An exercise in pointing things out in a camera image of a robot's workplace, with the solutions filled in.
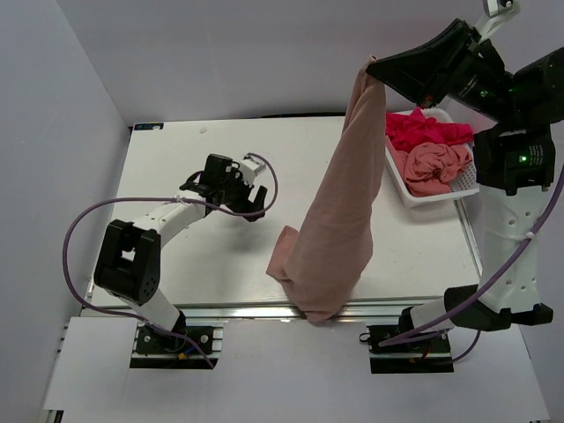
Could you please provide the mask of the dusty pink t shirt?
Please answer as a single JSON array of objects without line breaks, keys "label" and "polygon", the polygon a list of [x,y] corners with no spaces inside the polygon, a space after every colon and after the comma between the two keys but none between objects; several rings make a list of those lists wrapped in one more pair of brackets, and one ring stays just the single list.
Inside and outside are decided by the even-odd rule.
[{"label": "dusty pink t shirt", "polygon": [[266,273],[312,324],[334,317],[350,300],[373,255],[373,203],[385,169],[386,95],[368,74],[354,81],[343,129],[299,229],[281,231]]}]

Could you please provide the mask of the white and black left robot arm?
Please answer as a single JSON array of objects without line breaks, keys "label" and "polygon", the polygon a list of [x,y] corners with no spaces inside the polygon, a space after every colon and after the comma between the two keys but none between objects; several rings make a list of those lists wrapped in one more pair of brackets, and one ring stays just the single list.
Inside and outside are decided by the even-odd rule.
[{"label": "white and black left robot arm", "polygon": [[157,327],[156,341],[166,351],[181,349],[187,332],[181,311],[160,290],[161,250],[212,212],[249,222],[264,217],[271,207],[265,203],[268,189],[256,188],[255,180],[269,167],[254,153],[240,161],[211,154],[174,197],[159,199],[159,206],[140,218],[108,224],[93,282]]}]

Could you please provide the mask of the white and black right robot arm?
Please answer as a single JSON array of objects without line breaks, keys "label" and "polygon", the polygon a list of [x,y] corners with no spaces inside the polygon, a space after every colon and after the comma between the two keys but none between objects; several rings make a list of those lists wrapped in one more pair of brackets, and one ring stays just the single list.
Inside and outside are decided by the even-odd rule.
[{"label": "white and black right robot arm", "polygon": [[537,250],[538,233],[563,189],[551,133],[563,118],[562,50],[510,73],[490,31],[457,19],[422,46],[369,65],[367,73],[420,107],[450,97],[493,121],[473,139],[486,209],[481,280],[404,310],[389,344],[416,352],[457,327],[497,331],[550,323],[553,311],[538,294]]}]

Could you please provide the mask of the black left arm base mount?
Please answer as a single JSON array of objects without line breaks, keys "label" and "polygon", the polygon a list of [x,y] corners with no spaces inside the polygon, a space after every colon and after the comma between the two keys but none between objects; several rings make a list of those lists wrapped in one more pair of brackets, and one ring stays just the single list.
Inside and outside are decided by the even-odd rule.
[{"label": "black left arm base mount", "polygon": [[[194,341],[204,355],[215,366],[219,359],[223,329],[219,326],[188,325],[185,336]],[[139,326],[132,354],[130,368],[133,369],[174,369],[211,370],[205,357],[189,341],[164,337],[162,334]]]}]

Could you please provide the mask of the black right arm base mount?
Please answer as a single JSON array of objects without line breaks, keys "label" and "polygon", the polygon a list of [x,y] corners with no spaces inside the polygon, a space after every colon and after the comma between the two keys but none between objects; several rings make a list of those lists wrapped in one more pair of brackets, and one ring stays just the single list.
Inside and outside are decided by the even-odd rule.
[{"label": "black right arm base mount", "polygon": [[415,343],[380,347],[383,340],[398,334],[396,326],[372,325],[359,335],[369,351],[373,375],[447,374],[454,372],[447,335]]}]

